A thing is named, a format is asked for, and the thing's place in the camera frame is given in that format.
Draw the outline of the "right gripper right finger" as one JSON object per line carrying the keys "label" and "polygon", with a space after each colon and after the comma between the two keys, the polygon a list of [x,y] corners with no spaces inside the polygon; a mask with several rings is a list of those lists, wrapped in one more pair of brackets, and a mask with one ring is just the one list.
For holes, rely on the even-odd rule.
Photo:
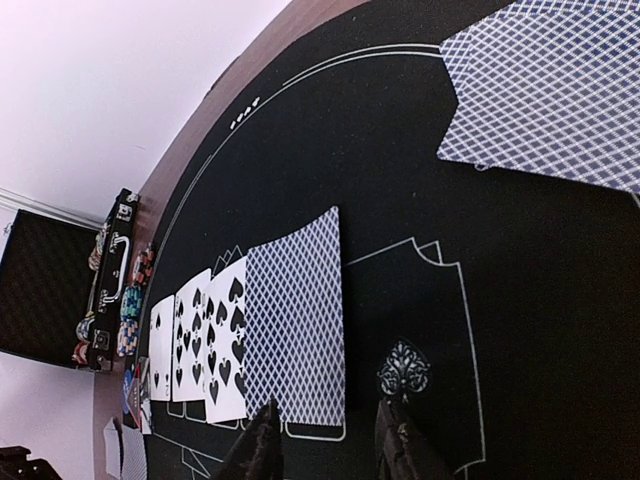
{"label": "right gripper right finger", "polygon": [[383,399],[375,422],[375,479],[453,479],[453,470],[402,404]]}

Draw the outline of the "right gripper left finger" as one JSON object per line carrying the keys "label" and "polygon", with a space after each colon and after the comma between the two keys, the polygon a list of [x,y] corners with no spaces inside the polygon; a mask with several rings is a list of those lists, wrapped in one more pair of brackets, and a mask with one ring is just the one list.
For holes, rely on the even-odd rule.
{"label": "right gripper left finger", "polygon": [[250,421],[223,460],[220,479],[270,480],[284,478],[281,421],[271,398]]}

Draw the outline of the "nine of spades card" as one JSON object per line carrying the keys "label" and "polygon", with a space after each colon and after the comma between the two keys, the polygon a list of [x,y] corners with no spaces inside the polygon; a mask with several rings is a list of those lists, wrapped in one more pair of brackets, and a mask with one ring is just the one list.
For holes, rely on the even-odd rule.
{"label": "nine of spades card", "polygon": [[204,290],[211,281],[207,268],[176,293],[173,328],[172,400],[202,400]]}

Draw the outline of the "ten of spades card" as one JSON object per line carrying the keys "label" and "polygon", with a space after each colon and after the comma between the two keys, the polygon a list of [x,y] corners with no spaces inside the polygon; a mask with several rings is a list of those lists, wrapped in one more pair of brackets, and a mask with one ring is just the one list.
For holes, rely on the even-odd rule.
{"label": "ten of spades card", "polygon": [[206,422],[246,417],[245,354],[246,259],[238,259],[213,277],[205,289]]}

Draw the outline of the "blue small blind button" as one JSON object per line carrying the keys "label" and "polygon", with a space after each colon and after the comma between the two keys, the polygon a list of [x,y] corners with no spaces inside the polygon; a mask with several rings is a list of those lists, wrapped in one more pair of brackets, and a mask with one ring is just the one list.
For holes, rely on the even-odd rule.
{"label": "blue small blind button", "polygon": [[126,369],[122,384],[122,405],[123,413],[125,415],[129,415],[131,413],[131,405],[133,404],[134,380],[134,371],[131,369]]}

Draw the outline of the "two of spades card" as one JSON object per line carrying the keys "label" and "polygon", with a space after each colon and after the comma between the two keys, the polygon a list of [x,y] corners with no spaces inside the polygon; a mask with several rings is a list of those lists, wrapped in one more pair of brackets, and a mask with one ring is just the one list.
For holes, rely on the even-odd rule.
{"label": "two of spades card", "polygon": [[172,333],[175,296],[159,301],[151,310],[149,332],[150,399],[171,398]]}

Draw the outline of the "green fifty chip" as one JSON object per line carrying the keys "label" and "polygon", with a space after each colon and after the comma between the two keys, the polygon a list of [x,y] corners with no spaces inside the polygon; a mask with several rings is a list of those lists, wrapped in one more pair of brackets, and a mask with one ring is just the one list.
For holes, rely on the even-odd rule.
{"label": "green fifty chip", "polygon": [[125,288],[123,293],[120,315],[122,319],[135,319],[139,316],[143,303],[144,294],[138,285],[131,285]]}

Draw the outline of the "dealt card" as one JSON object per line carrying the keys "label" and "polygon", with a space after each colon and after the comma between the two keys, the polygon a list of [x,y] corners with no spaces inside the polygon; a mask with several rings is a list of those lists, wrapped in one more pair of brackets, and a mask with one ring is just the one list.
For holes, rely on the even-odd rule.
{"label": "dealt card", "polygon": [[440,44],[458,101],[493,95],[482,82],[499,69],[546,74],[556,61],[610,57],[633,49],[639,36],[637,1],[515,1]]}
{"label": "dealt card", "polygon": [[143,434],[130,427],[122,430],[122,480],[147,480],[148,467]]}

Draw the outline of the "red triangle marker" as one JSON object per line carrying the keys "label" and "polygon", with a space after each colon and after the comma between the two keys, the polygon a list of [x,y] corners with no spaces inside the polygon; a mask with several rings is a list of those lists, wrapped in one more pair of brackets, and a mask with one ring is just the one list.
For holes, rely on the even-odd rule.
{"label": "red triangle marker", "polygon": [[133,368],[134,390],[131,416],[143,435],[152,434],[151,399],[149,386],[149,359],[142,356]]}

